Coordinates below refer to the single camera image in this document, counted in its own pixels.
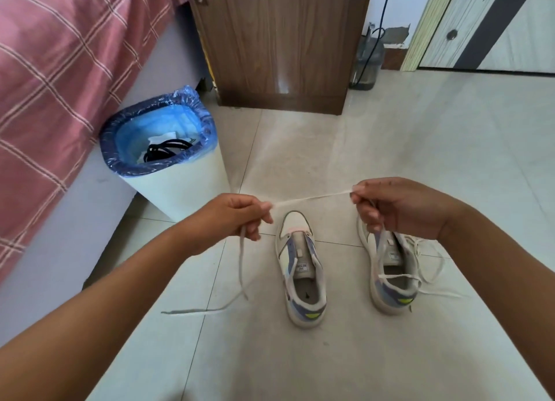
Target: wooden cabinet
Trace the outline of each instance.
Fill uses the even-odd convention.
[[[369,0],[191,0],[220,103],[341,114]]]

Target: red checkered fabric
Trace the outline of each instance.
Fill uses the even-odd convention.
[[[0,0],[0,282],[185,1]]]

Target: trash bag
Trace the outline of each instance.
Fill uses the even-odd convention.
[[[149,146],[149,137],[167,132],[176,132],[178,139],[193,145],[168,159],[138,163]],[[101,129],[100,145],[110,170],[122,177],[136,177],[203,157],[218,145],[218,134],[198,93],[185,86],[111,116]]]

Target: trash can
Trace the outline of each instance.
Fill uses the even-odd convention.
[[[168,137],[184,145],[152,159]],[[119,111],[100,145],[107,166],[175,222],[230,192],[214,119],[189,86]]]

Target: shoe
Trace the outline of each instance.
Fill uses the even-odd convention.
[[[316,327],[326,312],[326,283],[312,229],[299,211],[285,215],[276,235],[276,254],[289,317],[298,327]]]
[[[370,255],[370,297],[383,313],[405,312],[416,298],[421,280],[418,257],[404,235],[368,232],[357,218],[358,236]]]

